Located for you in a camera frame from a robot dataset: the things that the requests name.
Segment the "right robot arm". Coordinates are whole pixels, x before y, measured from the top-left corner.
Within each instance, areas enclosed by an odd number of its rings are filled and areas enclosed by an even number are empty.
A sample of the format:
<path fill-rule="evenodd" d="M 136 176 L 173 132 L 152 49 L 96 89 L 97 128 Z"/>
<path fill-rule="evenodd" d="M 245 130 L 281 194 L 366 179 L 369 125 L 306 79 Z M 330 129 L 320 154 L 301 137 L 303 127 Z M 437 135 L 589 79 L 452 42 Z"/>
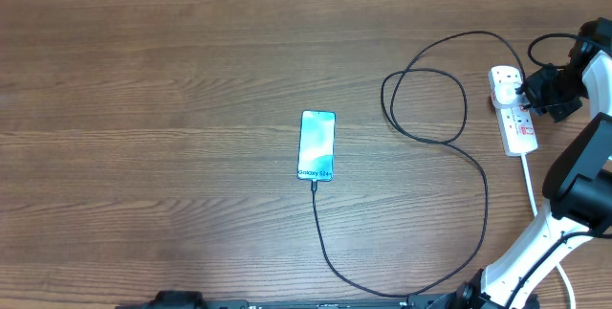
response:
<path fill-rule="evenodd" d="M 533 291 L 569 253 L 594 239 L 610 238 L 611 22 L 600 17 L 572 35 L 564 66 L 540 64 L 526 77 L 496 66 L 489 72 L 502 143 L 508 155 L 535 150 L 531 112 L 565 120 L 589 101 L 591 121 L 554 161 L 542 185 L 534 220 L 495 262 L 433 308 L 537 308 Z"/>

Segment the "blue screen smartphone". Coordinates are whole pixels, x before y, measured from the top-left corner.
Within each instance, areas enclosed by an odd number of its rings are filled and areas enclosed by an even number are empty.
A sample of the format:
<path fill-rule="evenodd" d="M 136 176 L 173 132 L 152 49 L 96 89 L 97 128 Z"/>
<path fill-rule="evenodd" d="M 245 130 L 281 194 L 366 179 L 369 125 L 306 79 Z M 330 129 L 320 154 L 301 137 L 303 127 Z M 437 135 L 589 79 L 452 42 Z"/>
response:
<path fill-rule="evenodd" d="M 336 121 L 334 112 L 302 112 L 296 174 L 299 180 L 333 179 Z"/>

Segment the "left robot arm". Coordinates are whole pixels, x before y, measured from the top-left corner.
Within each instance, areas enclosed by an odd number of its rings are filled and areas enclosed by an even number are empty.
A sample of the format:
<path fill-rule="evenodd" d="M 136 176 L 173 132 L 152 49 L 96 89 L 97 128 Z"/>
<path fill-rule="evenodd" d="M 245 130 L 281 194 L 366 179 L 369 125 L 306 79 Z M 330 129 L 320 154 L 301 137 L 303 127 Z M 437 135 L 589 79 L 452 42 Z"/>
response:
<path fill-rule="evenodd" d="M 203 295 L 193 291 L 160 291 L 152 300 L 116 309 L 207 309 Z"/>

